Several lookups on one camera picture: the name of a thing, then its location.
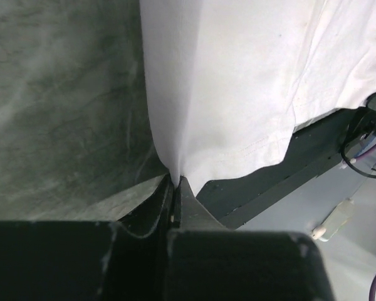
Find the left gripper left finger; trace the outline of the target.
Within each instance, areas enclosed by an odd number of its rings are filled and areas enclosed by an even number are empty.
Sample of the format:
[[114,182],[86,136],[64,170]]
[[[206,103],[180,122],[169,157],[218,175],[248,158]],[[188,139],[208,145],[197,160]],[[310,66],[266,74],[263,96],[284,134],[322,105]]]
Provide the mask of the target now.
[[0,300],[160,300],[173,190],[117,221],[0,221]]

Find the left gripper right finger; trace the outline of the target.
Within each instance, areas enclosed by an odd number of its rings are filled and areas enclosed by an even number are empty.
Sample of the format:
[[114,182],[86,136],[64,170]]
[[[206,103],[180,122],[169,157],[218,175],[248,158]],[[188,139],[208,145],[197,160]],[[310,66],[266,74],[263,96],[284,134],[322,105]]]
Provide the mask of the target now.
[[234,231],[182,178],[167,235],[169,300],[333,300],[318,247],[292,231]]

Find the white t-shirt red print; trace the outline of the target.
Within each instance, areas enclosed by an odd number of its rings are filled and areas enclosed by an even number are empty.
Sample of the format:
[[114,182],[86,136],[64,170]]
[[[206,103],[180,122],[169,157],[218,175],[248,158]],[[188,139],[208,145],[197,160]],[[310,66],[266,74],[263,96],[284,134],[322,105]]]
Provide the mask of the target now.
[[174,184],[246,176],[376,92],[376,1],[141,1],[154,145]]

